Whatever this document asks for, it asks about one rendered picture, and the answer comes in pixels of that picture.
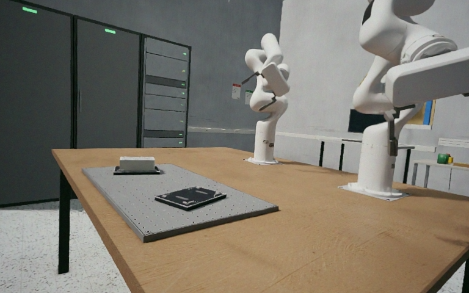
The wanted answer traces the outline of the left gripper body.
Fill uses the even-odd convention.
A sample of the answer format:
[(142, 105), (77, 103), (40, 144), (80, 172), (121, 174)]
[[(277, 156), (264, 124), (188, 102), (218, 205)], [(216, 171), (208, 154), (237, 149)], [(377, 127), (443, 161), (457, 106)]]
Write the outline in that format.
[(449, 42), (425, 47), (412, 62), (389, 69), (385, 77), (385, 95), (394, 107), (463, 93), (469, 93), (469, 47), (458, 50)]

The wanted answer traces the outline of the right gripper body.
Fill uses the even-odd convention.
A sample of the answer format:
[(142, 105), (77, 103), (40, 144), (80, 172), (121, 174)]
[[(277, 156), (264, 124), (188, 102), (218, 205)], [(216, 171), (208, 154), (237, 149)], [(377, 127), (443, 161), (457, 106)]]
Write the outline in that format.
[(262, 74), (277, 97), (281, 97), (289, 92), (290, 86), (286, 81), (288, 78), (287, 72), (278, 69), (274, 62), (264, 67)]

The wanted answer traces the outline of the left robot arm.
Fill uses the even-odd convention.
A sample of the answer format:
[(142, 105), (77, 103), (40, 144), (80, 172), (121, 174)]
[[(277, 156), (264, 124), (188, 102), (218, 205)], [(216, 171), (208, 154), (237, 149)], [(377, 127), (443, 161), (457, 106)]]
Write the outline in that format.
[[(429, 10), (435, 0), (368, 0), (360, 26), (360, 46), (375, 54), (368, 74), (358, 86), (353, 97), (355, 110), (363, 114), (384, 114), (394, 106), (385, 95), (381, 83), (387, 71), (395, 66), (413, 61), (425, 47), (437, 42), (456, 43), (411, 19)], [(414, 108), (400, 110), (394, 120), (394, 137), (399, 139), (403, 126), (416, 115), (425, 102)], [(350, 190), (385, 198), (402, 197), (393, 189), (396, 157), (388, 154), (387, 121), (367, 127), (363, 133), (358, 182), (349, 183)]]

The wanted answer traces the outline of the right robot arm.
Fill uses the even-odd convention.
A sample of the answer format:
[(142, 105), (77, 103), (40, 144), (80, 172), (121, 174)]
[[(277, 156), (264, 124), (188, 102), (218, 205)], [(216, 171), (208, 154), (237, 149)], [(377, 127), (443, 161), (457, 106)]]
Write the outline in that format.
[[(247, 66), (255, 73), (261, 73), (262, 69), (272, 62), (278, 66), (278, 69), (285, 70), (288, 78), (290, 68), (287, 64), (279, 65), (283, 62), (283, 54), (279, 47), (276, 37), (273, 34), (266, 34), (261, 40), (261, 47), (263, 50), (250, 49), (245, 55), (245, 62)], [(287, 78), (287, 80), (288, 80)], [(287, 81), (286, 80), (286, 81)], [(275, 97), (276, 102), (267, 108), (259, 111), (259, 108), (265, 104), (271, 103), (273, 93), (265, 93), (267, 90), (272, 90), (267, 80), (262, 78), (261, 75), (256, 76), (256, 89), (250, 99), (250, 107), (255, 112), (271, 113), (269, 117), (262, 119), (256, 124), (255, 134), (255, 151), (254, 158), (249, 158), (249, 162), (257, 164), (278, 164), (274, 159), (274, 142), (275, 142), (275, 129), (278, 119), (286, 112), (288, 108), (288, 100), (283, 95)]]

